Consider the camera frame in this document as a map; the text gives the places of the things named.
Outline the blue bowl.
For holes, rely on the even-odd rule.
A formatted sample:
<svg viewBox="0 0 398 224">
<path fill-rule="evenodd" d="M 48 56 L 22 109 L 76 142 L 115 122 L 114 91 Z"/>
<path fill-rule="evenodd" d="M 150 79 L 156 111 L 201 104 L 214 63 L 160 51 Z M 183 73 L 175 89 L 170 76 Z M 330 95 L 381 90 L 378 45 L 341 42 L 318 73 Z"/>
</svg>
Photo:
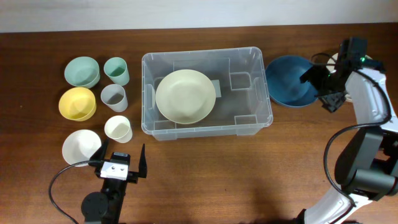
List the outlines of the blue bowl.
<svg viewBox="0 0 398 224">
<path fill-rule="evenodd" d="M 273 60 L 265 70 L 270 97 L 289 108 L 302 108 L 317 101 L 317 90 L 309 82 L 300 82 L 311 67 L 308 59 L 296 55 Z"/>
</svg>

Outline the white small bowl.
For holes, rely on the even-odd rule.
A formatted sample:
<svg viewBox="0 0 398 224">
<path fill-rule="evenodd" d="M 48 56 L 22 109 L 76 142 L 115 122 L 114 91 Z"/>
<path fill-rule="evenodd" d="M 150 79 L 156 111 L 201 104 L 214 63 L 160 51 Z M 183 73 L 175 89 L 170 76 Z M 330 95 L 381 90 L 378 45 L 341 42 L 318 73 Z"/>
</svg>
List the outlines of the white small bowl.
<svg viewBox="0 0 398 224">
<path fill-rule="evenodd" d="M 72 165 L 88 161 L 100 147 L 101 139 L 94 131 L 81 129 L 66 138 L 62 146 L 62 156 L 68 164 Z"/>
</svg>

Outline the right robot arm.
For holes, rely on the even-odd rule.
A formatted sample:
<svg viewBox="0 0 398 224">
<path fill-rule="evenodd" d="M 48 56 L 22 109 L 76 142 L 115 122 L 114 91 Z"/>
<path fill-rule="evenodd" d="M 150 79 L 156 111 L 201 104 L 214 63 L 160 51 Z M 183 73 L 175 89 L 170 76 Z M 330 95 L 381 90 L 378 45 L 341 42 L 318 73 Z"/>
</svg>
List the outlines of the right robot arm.
<svg viewBox="0 0 398 224">
<path fill-rule="evenodd" d="M 359 208 L 397 194 L 397 115 L 386 90 L 384 65 L 366 57 L 367 46 L 365 39 L 345 39 L 334 72 L 327 64 L 314 63 L 300 77 L 300 82 L 311 83 L 331 113 L 349 95 L 357 123 L 327 142 L 323 168 L 331 188 L 302 210 L 295 223 L 345 223 Z"/>
</svg>

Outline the beige bowl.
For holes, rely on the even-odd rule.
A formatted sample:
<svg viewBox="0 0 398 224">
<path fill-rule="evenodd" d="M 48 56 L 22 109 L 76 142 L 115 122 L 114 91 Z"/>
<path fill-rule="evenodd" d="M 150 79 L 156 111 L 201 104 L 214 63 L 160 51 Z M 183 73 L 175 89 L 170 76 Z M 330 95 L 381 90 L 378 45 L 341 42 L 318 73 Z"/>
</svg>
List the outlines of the beige bowl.
<svg viewBox="0 0 398 224">
<path fill-rule="evenodd" d="M 196 70 L 177 70 L 165 76 L 155 92 L 160 113 L 178 124 L 193 124 L 212 111 L 216 90 L 211 80 Z"/>
<path fill-rule="evenodd" d="M 338 58 L 338 53 L 335 53 L 328 60 L 328 66 L 326 66 L 326 68 L 329 70 L 330 73 L 335 73 L 336 72 L 334 64 L 335 64 L 335 60 L 337 60 L 337 58 Z M 349 102 L 349 103 L 353 102 L 353 100 L 352 100 L 352 98 L 351 98 L 351 96 L 349 94 L 345 94 L 345 98 L 346 98 L 347 102 Z"/>
</svg>

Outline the yellow small bowl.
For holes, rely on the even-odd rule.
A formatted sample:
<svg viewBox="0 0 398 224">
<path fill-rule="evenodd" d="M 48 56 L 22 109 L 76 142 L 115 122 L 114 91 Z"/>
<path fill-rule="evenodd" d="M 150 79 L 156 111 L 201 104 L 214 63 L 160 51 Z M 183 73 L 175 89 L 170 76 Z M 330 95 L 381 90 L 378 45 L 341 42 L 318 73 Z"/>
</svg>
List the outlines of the yellow small bowl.
<svg viewBox="0 0 398 224">
<path fill-rule="evenodd" d="M 66 91 L 58 102 L 60 114 L 72 121 L 86 121 L 96 112 L 94 93 L 84 87 L 74 87 Z"/>
</svg>

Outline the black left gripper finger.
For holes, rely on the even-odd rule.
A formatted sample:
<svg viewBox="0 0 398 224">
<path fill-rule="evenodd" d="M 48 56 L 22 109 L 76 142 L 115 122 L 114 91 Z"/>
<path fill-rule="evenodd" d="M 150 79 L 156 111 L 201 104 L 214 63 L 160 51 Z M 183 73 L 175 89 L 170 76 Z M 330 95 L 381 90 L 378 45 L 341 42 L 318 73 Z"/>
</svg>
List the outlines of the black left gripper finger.
<svg viewBox="0 0 398 224">
<path fill-rule="evenodd" d="M 109 139 L 106 138 L 99 149 L 95 151 L 95 153 L 89 159 L 89 166 L 96 167 L 99 164 L 99 161 L 103 161 L 106 155 L 106 150 L 108 148 Z"/>
<path fill-rule="evenodd" d="M 147 162 L 146 162 L 146 146 L 142 145 L 141 155 L 139 159 L 139 170 L 138 170 L 139 178 L 147 177 Z"/>
</svg>

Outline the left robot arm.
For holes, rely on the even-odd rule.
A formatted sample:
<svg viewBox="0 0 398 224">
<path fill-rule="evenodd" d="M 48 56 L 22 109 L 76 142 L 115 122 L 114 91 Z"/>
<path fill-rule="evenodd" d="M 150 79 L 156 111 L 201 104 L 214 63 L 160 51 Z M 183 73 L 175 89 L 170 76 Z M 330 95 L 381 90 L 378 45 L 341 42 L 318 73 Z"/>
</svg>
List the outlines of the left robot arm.
<svg viewBox="0 0 398 224">
<path fill-rule="evenodd" d="M 90 157 L 89 166 L 95 168 L 95 175 L 103 179 L 99 192 L 88 194 L 81 203 L 85 223 L 118 223 L 128 183 L 136 184 L 147 177 L 145 147 L 141 149 L 138 171 L 130 171 L 130 155 L 113 152 L 105 159 L 109 140 Z"/>
</svg>

